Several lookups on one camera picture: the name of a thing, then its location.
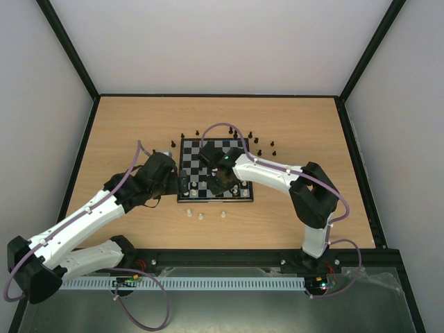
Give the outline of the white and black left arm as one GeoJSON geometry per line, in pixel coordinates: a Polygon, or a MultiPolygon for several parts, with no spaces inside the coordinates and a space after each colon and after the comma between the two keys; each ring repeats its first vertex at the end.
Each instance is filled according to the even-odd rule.
{"type": "Polygon", "coordinates": [[[86,204],[52,228],[30,239],[17,236],[7,245],[9,282],[16,282],[31,304],[50,298],[64,282],[108,268],[128,268],[135,247],[122,235],[102,244],[77,247],[109,222],[150,199],[187,190],[185,171],[139,168],[135,175],[117,173],[86,204]]]}

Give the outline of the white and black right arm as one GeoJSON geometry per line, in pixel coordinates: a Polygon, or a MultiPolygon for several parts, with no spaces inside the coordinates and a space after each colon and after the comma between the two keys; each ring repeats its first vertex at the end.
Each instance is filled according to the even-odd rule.
{"type": "Polygon", "coordinates": [[[214,157],[200,157],[210,170],[208,189],[220,194],[240,182],[255,182],[289,195],[299,220],[305,225],[302,262],[312,272],[327,263],[332,215],[339,198],[334,185],[315,163],[290,166],[259,157],[249,158],[238,148],[214,157]]]}

